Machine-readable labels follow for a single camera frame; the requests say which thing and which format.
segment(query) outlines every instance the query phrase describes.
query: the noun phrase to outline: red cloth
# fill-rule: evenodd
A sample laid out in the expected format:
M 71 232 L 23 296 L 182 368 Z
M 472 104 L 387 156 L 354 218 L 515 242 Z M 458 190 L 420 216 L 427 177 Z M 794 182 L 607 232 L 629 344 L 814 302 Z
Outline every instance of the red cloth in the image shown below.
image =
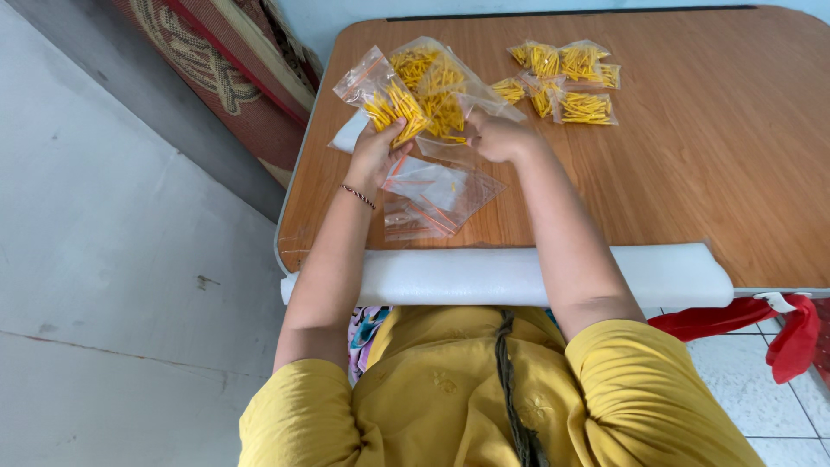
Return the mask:
M 773 368 L 773 379 L 779 384 L 784 384 L 810 367 L 820 325 L 816 307 L 809 298 L 786 295 L 784 300 L 796 309 L 784 315 L 784 329 L 773 339 L 767 350 L 767 365 Z M 683 342 L 689 342 L 741 329 L 778 315 L 765 300 L 746 297 L 736 298 L 726 308 L 689 308 L 653 317 L 648 320 L 648 324 Z

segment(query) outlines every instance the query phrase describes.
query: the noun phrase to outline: wood grain surface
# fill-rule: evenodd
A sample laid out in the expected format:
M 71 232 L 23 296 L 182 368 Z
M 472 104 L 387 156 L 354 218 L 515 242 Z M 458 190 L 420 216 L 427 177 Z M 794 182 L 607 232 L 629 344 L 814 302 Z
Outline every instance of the wood grain surface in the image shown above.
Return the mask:
M 830 287 L 830 27 L 780 7 L 684 12 L 359 22 L 344 29 L 320 87 L 278 236 L 296 271 L 349 166 L 327 148 L 355 108 L 330 89 L 373 45 L 390 52 L 435 37 L 488 83 L 519 66 L 505 48 L 591 39 L 622 65 L 611 90 L 619 126 L 542 121 L 611 245 L 709 242 L 736 287 Z M 534 245 L 513 167 L 481 168 L 508 189 L 447 239 L 369 249 Z

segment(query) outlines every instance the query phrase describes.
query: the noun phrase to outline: hand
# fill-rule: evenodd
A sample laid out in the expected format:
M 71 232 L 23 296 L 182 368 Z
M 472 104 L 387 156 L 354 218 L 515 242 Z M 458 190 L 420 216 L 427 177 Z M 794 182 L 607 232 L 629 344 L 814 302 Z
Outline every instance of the hand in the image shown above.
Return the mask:
M 478 135 L 470 139 L 470 146 L 490 162 L 515 163 L 536 146 L 547 146 L 541 136 L 513 120 L 474 110 L 467 121 L 478 131 Z
M 406 123 L 407 119 L 401 117 L 378 133 L 370 121 L 354 144 L 352 163 L 344 184 L 357 190 L 372 191 L 383 186 L 389 169 L 413 148 L 412 141 L 407 141 L 396 150 L 389 150 L 392 140 L 401 133 Z

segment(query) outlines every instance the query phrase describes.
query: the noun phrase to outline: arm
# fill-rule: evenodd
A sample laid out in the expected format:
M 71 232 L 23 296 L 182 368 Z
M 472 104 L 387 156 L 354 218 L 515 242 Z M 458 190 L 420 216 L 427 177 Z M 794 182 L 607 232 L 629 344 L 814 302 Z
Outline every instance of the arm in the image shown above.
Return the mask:
M 374 202 L 389 168 L 412 149 L 409 142 L 389 153 L 389 143 L 402 129 L 399 120 L 375 133 L 369 123 L 354 147 L 343 184 Z M 306 358 L 331 361 L 348 370 L 344 339 L 360 292 L 371 215 L 368 204 L 337 189 L 288 302 L 274 372 Z
M 480 112 L 470 122 L 479 132 L 472 145 L 488 160 L 512 162 L 519 174 L 544 290 L 565 341 L 608 319 L 646 322 L 547 141 L 513 121 Z

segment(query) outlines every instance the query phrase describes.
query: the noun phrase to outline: foam roll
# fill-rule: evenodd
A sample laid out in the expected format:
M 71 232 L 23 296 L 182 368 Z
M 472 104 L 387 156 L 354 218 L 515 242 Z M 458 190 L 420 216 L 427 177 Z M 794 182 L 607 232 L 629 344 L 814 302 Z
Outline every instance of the foam roll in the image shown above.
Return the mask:
M 703 243 L 611 247 L 643 308 L 725 307 L 734 289 Z M 282 279 L 288 303 L 298 273 Z M 536 248 L 367 251 L 358 306 L 547 307 Z

